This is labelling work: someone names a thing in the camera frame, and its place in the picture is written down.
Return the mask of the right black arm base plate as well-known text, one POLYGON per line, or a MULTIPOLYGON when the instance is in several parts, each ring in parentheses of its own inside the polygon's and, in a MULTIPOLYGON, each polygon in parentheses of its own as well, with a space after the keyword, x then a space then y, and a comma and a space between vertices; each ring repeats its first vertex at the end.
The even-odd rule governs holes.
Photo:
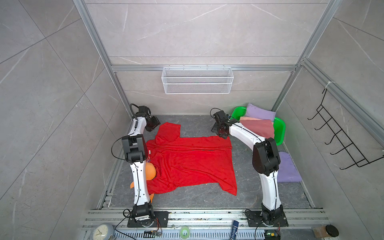
POLYGON ((288 227, 287 217, 280 210, 275 211, 251 211, 245 210, 249 227, 288 227))

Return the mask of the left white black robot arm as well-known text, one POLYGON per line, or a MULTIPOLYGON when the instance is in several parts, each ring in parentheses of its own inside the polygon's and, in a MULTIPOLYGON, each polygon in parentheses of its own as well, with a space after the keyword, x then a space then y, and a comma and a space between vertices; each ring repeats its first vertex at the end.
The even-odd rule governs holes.
POLYGON ((147 188, 146 164, 149 152, 144 131, 151 132, 159 124, 155 116, 134 118, 128 134, 122 137, 124 158, 129 163, 133 174, 135 196, 132 218, 137 222, 155 218, 147 188))

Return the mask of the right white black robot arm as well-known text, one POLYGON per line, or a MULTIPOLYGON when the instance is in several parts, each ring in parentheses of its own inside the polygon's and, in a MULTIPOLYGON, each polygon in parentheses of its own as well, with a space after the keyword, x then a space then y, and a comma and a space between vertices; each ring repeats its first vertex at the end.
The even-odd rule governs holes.
POLYGON ((276 141, 264 138, 247 129, 228 115, 216 113, 212 132, 226 139, 229 135, 237 138, 253 151, 252 165, 261 178, 263 202, 261 220, 267 226, 274 225, 284 215, 279 190, 278 171, 281 163, 276 141))

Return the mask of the red t shirt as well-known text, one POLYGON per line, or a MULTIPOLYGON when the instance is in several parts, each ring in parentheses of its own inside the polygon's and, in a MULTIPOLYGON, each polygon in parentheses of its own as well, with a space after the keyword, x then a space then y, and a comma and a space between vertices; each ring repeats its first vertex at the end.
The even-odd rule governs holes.
POLYGON ((181 187, 217 183, 237 195, 230 138, 182 138, 181 125, 165 123, 147 141, 150 163, 157 175, 147 182, 150 194, 165 194, 181 187))

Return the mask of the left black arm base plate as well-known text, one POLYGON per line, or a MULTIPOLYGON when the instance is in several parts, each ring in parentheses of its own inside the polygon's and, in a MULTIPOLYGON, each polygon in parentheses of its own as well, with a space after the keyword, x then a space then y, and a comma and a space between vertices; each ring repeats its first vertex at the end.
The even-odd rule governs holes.
POLYGON ((165 228, 169 221, 169 212, 155 211, 142 217, 129 217, 128 228, 165 228))

